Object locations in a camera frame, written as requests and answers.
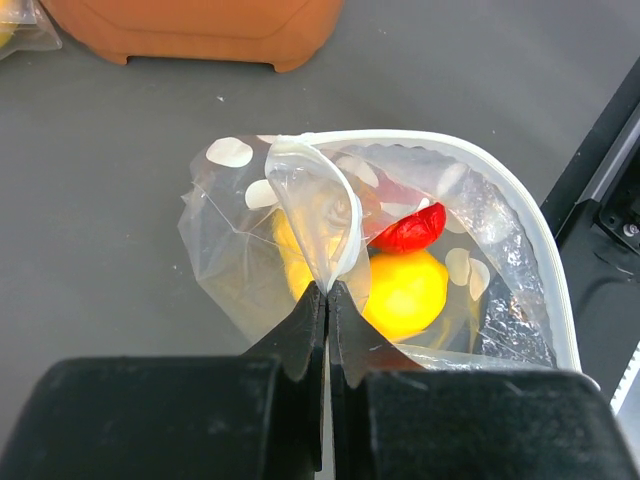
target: red object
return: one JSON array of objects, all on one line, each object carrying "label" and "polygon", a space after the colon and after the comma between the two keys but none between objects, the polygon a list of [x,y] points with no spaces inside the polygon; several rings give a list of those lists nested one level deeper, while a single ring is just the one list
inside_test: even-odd
[{"label": "red object", "polygon": [[434,203],[387,227],[370,245],[387,253],[422,250],[438,239],[446,221],[444,206]]}]

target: orange bin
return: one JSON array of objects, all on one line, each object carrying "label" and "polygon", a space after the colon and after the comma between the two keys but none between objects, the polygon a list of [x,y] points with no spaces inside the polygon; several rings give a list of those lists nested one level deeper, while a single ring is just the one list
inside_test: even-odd
[{"label": "orange bin", "polygon": [[333,32],[343,0],[42,0],[58,24],[101,57],[304,64]]}]

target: orange plastic box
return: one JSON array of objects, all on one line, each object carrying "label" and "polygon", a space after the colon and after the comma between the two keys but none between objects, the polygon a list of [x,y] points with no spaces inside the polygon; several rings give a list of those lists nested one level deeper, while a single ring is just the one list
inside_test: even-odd
[{"label": "orange plastic box", "polygon": [[185,57],[293,70],[333,32],[343,0],[42,0],[101,57]]}]

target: plastic bag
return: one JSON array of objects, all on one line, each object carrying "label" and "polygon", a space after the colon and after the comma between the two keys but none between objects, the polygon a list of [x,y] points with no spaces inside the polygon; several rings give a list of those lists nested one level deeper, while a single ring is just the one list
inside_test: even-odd
[{"label": "plastic bag", "polygon": [[[388,130],[225,138],[191,169],[179,229],[196,278],[251,340],[293,308],[285,269],[296,256],[325,292],[345,281],[362,310],[367,244],[437,201],[447,228],[428,250],[449,270],[446,304],[402,341],[405,353],[433,368],[580,370],[546,222],[520,182],[475,145]],[[277,238],[284,217],[299,250]]]},{"label": "plastic bag", "polygon": [[0,0],[0,60],[17,50],[60,47],[60,38],[36,0]]}]

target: gray table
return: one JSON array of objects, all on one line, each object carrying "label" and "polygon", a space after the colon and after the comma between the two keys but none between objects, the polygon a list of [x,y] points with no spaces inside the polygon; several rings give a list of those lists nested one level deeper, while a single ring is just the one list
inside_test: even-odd
[{"label": "gray table", "polygon": [[348,0],[326,48],[286,75],[119,67],[68,37],[1,62],[0,445],[56,360],[247,347],[176,229],[189,161],[217,137],[439,131],[542,201],[640,53],[640,3],[566,3]]}]

